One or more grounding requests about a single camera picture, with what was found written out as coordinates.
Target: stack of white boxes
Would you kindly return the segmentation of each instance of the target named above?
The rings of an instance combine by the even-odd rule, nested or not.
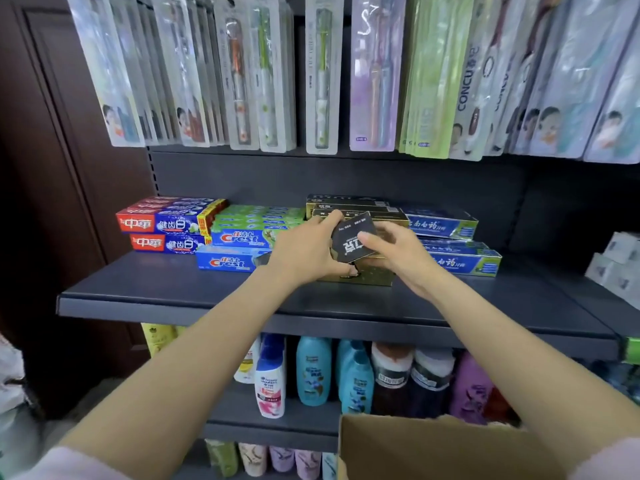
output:
[[[640,310],[640,233],[615,232],[584,275]]]

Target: green price tag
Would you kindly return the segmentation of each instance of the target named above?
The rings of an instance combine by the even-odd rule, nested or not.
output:
[[[627,339],[627,352],[625,354],[626,363],[640,365],[640,339]]]

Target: cardboard flap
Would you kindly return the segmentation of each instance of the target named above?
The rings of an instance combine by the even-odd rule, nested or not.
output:
[[[407,419],[343,415],[340,480],[564,479],[555,457],[531,433],[476,426],[453,417]]]

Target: sleeve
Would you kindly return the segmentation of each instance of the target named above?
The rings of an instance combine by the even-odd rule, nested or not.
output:
[[[569,480],[628,480],[640,472],[640,438],[626,438],[578,465]]]
[[[131,480],[95,458],[65,447],[52,448],[34,468],[13,480]]]

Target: red and blue toothpaste box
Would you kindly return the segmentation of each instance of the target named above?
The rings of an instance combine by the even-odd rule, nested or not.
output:
[[[200,269],[251,273],[255,270],[254,259],[270,252],[270,249],[209,245],[203,246],[196,251],[196,260]]]
[[[210,236],[213,220],[228,206],[227,199],[149,197],[116,214],[127,233]]]
[[[169,254],[195,254],[211,244],[210,236],[199,234],[129,234],[134,251]]]

